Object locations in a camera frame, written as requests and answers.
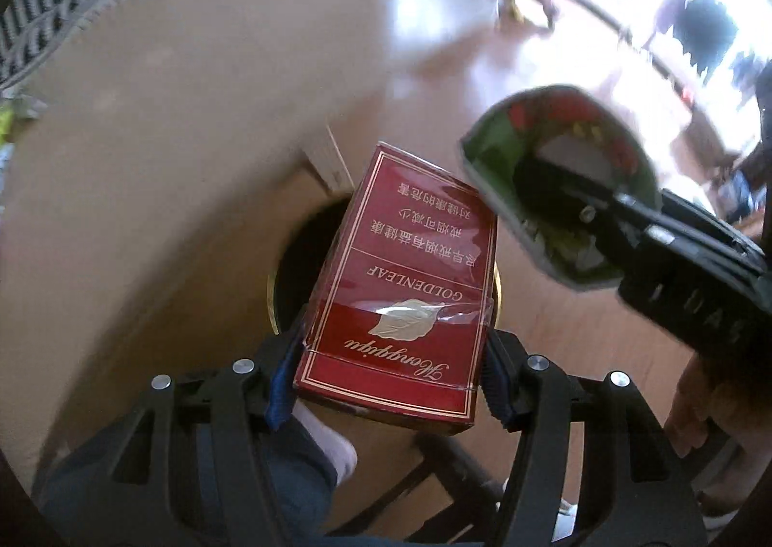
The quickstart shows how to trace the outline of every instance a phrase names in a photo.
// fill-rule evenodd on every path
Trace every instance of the green snack bag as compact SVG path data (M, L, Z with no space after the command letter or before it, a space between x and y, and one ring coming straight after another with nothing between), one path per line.
M574 290L615 287L622 273L582 228L555 227L518 198L513 173L536 155L659 209L653 167L631 130L577 87L552 85L494 105L461 141L466 173L544 273Z

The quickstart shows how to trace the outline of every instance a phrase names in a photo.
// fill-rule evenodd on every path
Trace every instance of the white sock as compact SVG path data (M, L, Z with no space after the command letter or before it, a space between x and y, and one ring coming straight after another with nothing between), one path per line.
M292 415L300 421L314 442L322 449L337 474L337 485L354 474L357 467L357 450L349 439L322 423L300 400L292 407Z
M571 534L574 533L578 507L576 504L572 506L565 500L563 503L567 504L568 507L563 508L563 506L561 506L561 511L557 513L557 521L555 521L555 531L552 534L552 542L559 541L561 538L566 538L566 536L571 536Z

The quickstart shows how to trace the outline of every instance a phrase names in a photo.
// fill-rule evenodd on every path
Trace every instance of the wooden table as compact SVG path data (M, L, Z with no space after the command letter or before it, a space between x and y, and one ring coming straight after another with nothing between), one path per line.
M0 446L29 486L63 404L219 223L496 0L126 0L32 82L2 221ZM262 284L256 286L262 290Z

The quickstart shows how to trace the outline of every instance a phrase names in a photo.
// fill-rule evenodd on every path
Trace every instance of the gold leaf logo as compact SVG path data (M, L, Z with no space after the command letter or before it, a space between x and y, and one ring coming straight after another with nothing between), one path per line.
M400 301L376 310L381 320L368 333L379 338L411 342L431 331L441 307L442 303L432 305L418 299Z

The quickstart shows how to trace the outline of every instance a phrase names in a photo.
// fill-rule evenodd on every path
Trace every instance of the cigarette pack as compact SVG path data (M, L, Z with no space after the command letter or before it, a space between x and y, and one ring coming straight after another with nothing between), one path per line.
M474 188L377 145L310 300L299 393L415 429L472 425L495 251Z

